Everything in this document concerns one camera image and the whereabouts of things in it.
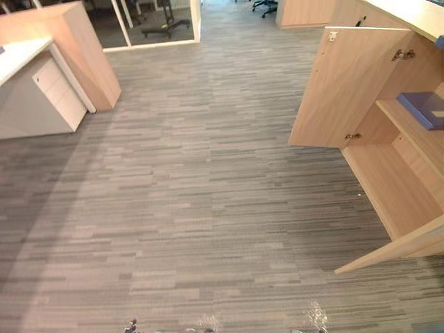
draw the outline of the floor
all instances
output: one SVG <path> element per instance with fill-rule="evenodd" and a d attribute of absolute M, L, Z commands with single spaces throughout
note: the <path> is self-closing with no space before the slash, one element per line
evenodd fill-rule
<path fill-rule="evenodd" d="M 443 320 L 442 257 L 333 273 L 389 238 L 338 150 L 287 146 L 321 30 L 242 1 L 206 1 L 200 44 L 108 53 L 115 111 L 0 142 L 0 332 Z"/>
<path fill-rule="evenodd" d="M 148 8 L 147 6 L 142 6 L 145 20 L 139 24 L 135 8 L 130 7 L 129 9 L 133 18 L 134 27 L 129 29 L 127 26 L 127 32 L 132 45 L 177 42 L 180 40 L 194 39 L 192 25 L 189 28 L 187 28 L 186 25 L 176 27 L 171 34 L 171 39 L 169 39 L 168 35 L 163 33 L 151 33 L 145 37 L 144 34 L 142 34 L 142 30 L 147 28 L 159 28 L 165 24 L 163 10 L 153 11 L 153 9 Z M 126 46 L 126 41 L 120 28 L 119 21 L 117 21 L 117 17 L 112 8 L 109 10 L 97 10 L 96 12 L 90 10 L 88 15 L 103 47 Z M 173 15 L 176 21 L 180 19 L 189 19 L 191 21 L 190 8 L 174 9 Z"/>

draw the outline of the cabinet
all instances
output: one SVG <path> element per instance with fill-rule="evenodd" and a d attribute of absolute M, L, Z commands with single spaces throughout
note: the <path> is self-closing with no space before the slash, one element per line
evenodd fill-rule
<path fill-rule="evenodd" d="M 326 25 L 336 0 L 280 0 L 276 23 L 280 28 Z"/>
<path fill-rule="evenodd" d="M 443 96 L 443 51 L 398 24 L 325 28 L 289 139 L 340 148 L 391 238 L 337 273 L 444 253 L 444 131 L 425 130 L 396 100 Z M 399 49 L 416 56 L 396 59 Z"/>
<path fill-rule="evenodd" d="M 0 139 L 75 132 L 86 107 L 48 52 L 0 87 Z"/>

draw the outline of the white countertop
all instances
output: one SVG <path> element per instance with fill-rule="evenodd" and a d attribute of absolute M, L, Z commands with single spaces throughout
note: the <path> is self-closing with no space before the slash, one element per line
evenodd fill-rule
<path fill-rule="evenodd" d="M 363 0 L 404 22 L 433 43 L 444 35 L 444 7 L 427 0 Z"/>
<path fill-rule="evenodd" d="M 46 37 L 3 45 L 5 51 L 0 54 L 0 85 L 9 80 L 52 42 L 52 37 Z"/>

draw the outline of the cabinet door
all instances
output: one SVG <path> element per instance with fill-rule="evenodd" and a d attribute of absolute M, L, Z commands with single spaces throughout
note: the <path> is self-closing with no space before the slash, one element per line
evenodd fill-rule
<path fill-rule="evenodd" d="M 401 257 L 444 253 L 444 215 L 381 248 L 335 270 L 345 273 Z"/>
<path fill-rule="evenodd" d="M 397 28 L 327 27 L 289 143 L 343 148 L 414 33 Z"/>

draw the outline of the cabinet shelf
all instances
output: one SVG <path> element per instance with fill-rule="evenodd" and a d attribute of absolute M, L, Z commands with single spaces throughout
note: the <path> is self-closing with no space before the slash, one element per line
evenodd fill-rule
<path fill-rule="evenodd" d="M 391 144 L 349 145 L 342 153 L 392 240 L 443 214 Z"/>
<path fill-rule="evenodd" d="M 436 175 L 444 180 L 444 131 L 426 130 L 398 101 L 376 101 L 379 108 L 421 154 Z"/>

